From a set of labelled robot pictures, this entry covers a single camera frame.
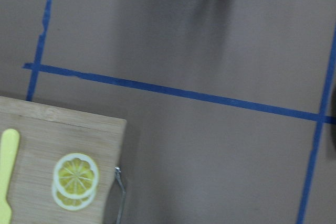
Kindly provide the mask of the lemon slice lower front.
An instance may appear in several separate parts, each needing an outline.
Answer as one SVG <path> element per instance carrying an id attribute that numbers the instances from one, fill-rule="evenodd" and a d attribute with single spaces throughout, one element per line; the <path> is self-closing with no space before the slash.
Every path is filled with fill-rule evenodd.
<path id="1" fill-rule="evenodd" d="M 67 198 L 86 198 L 98 186 L 99 169 L 90 156 L 70 153 L 56 163 L 53 182 L 56 189 Z"/>

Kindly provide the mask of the lemon slice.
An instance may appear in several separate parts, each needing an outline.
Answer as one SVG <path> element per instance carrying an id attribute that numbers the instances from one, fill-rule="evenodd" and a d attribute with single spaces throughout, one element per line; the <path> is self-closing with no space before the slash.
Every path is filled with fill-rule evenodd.
<path id="1" fill-rule="evenodd" d="M 97 190 L 95 189 L 89 196 L 80 198 L 80 199 L 72 199 L 64 196 L 59 190 L 56 188 L 55 183 L 51 184 L 51 194 L 54 202 L 67 211 L 79 211 L 86 207 L 88 207 L 95 199 Z"/>
<path id="2" fill-rule="evenodd" d="M 53 182 L 56 189 L 67 198 L 86 198 L 98 186 L 99 169 L 90 156 L 70 153 L 56 163 Z"/>

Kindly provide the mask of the bamboo cutting board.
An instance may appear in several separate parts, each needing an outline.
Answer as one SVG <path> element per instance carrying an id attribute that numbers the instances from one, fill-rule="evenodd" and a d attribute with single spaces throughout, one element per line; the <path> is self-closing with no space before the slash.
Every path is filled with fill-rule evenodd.
<path id="1" fill-rule="evenodd" d="M 1 130 L 16 129 L 20 142 L 8 203 L 12 223 L 120 223 L 125 198 L 115 180 L 126 120 L 1 97 Z M 100 180 L 93 202 L 79 211 L 59 207 L 52 174 L 69 153 L 90 156 Z"/>

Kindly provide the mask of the lemon slice lower back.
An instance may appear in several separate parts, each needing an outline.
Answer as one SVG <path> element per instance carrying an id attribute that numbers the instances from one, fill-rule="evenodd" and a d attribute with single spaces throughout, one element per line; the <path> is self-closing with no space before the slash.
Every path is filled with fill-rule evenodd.
<path id="1" fill-rule="evenodd" d="M 97 190 L 95 189 L 89 196 L 80 198 L 80 199 L 72 199 L 64 196 L 59 190 L 56 188 L 55 183 L 51 184 L 51 194 L 54 202 L 67 211 L 79 211 L 86 207 L 88 207 L 95 199 Z"/>

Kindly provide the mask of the yellow plastic knife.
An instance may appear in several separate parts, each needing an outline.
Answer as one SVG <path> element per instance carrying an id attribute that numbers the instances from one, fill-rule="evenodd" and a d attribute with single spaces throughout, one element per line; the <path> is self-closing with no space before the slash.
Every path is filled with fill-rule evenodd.
<path id="1" fill-rule="evenodd" d="M 6 129 L 1 136 L 1 223 L 10 223 L 12 209 L 7 194 L 16 162 L 20 134 L 15 129 Z"/>

